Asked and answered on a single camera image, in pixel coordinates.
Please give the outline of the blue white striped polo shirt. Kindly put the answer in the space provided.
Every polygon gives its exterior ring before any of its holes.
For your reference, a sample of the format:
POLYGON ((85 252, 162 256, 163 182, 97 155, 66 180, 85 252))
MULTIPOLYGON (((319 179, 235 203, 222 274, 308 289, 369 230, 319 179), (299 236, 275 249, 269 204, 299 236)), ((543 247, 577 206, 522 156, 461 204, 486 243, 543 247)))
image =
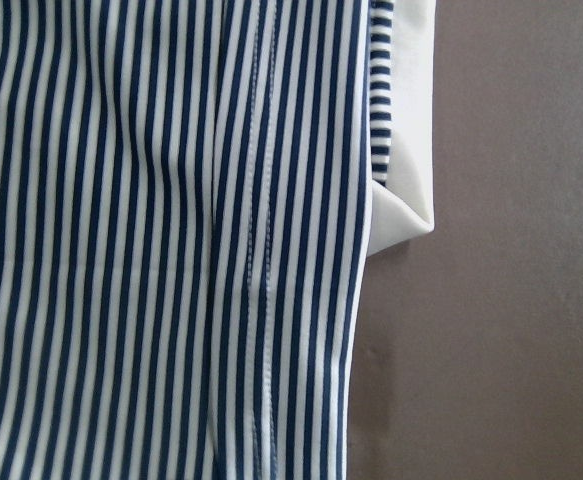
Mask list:
POLYGON ((429 233, 432 1, 0 1, 0 479, 342 479, 429 233))

